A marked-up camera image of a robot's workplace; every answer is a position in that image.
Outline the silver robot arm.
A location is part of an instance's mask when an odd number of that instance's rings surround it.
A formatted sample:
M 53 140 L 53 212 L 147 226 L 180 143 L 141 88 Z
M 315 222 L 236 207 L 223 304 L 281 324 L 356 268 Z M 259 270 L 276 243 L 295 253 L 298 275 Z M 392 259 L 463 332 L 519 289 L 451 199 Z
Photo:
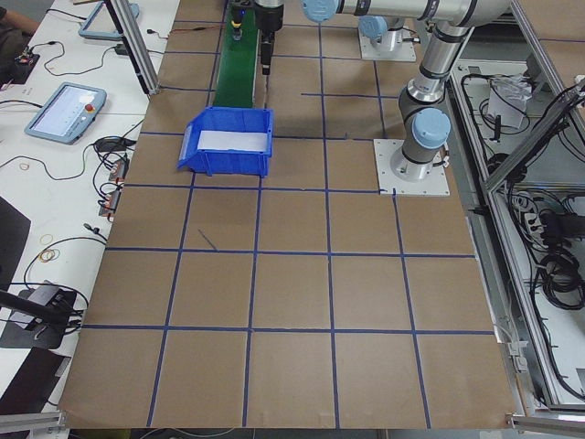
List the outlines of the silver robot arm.
M 361 16 L 358 31 L 369 40 L 373 48 L 394 51 L 403 40 L 405 19 L 390 16 Z
M 450 119 L 436 107 L 473 28 L 500 17 L 508 1 L 304 1 L 303 13 L 315 23 L 336 14 L 432 19 L 435 27 L 419 73 L 401 91 L 399 109 L 406 130 L 401 149 L 390 159 L 399 178 L 418 182 L 431 171 L 433 159 L 451 132 Z

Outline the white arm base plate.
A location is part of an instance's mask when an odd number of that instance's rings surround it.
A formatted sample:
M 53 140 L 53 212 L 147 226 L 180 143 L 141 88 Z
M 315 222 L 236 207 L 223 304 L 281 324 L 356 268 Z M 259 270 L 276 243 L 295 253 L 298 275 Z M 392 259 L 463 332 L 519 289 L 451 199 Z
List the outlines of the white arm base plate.
M 362 59 L 395 62 L 416 60 L 414 43 L 404 26 L 386 29 L 376 22 L 372 26 L 359 26 L 358 35 Z
M 375 139 L 374 150 L 381 195 L 448 197 L 449 185 L 441 155 L 426 165 L 413 164 L 402 154 L 401 139 Z

